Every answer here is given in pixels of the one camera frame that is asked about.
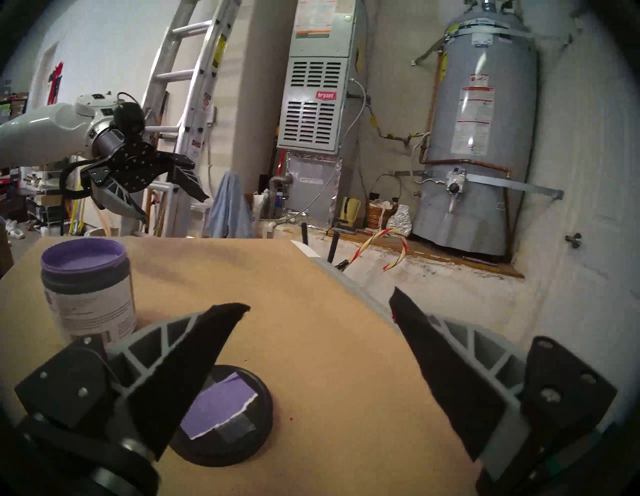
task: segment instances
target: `black round base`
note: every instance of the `black round base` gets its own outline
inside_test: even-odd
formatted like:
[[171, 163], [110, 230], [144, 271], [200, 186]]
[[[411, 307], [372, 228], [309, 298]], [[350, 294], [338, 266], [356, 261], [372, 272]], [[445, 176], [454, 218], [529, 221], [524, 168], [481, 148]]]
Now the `black round base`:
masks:
[[233, 365], [215, 365], [202, 389], [226, 379], [234, 372], [258, 393], [243, 413], [250, 422], [242, 419], [242, 422], [249, 426], [253, 424], [255, 429], [245, 430], [244, 434], [236, 439], [228, 433], [225, 439], [218, 429], [213, 429], [192, 441], [182, 428], [178, 427], [169, 446], [185, 460], [204, 467], [227, 467], [253, 456], [267, 440], [273, 426], [273, 400], [267, 386], [258, 377]]

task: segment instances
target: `aluminum foil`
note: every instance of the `aluminum foil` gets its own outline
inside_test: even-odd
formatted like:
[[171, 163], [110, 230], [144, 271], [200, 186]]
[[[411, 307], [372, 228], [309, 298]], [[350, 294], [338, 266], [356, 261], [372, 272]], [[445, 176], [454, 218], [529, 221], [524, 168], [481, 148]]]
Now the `aluminum foil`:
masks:
[[409, 217], [408, 205], [398, 205], [398, 210], [387, 221], [387, 228], [394, 227], [402, 233], [403, 236], [409, 236], [411, 234], [411, 217]]

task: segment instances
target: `purple paper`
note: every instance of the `purple paper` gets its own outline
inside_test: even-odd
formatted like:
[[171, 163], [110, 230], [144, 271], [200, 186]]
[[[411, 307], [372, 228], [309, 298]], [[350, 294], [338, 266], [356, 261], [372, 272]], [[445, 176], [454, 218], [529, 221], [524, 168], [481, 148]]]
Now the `purple paper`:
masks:
[[246, 410], [257, 393], [236, 372], [198, 394], [180, 427], [189, 439], [205, 435]]

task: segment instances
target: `furnace vent grille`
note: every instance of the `furnace vent grille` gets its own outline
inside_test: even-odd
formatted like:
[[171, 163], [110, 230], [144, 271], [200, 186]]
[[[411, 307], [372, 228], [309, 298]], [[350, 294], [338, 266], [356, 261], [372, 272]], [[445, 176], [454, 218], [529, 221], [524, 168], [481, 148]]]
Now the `furnace vent grille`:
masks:
[[293, 63], [289, 86], [338, 88], [342, 61], [299, 60]]
[[289, 101], [282, 139], [329, 145], [335, 123], [335, 104]]

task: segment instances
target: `aluminum ladder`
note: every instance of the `aluminum ladder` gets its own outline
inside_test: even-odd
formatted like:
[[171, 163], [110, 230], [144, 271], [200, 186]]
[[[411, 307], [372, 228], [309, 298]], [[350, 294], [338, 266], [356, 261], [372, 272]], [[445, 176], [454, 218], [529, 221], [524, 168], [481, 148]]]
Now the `aluminum ladder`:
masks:
[[[204, 146], [207, 128], [213, 123], [213, 92], [222, 56], [227, 46], [241, 0], [220, 0], [211, 20], [188, 24], [198, 0], [180, 0], [173, 20], [164, 33], [160, 49], [151, 68], [147, 89], [142, 98], [145, 113], [144, 139], [149, 141], [157, 132], [177, 135], [174, 152], [189, 157], [196, 164], [196, 175], [200, 165], [200, 153]], [[198, 61], [193, 69], [172, 72], [180, 43], [184, 38], [204, 34]], [[191, 80], [184, 111], [176, 126], [160, 125], [160, 109], [168, 83]], [[163, 236], [185, 237], [191, 216], [191, 197], [178, 186], [165, 183], [171, 191], [164, 214]], [[144, 191], [131, 196], [142, 205]], [[135, 235], [140, 221], [122, 218], [120, 235]]]

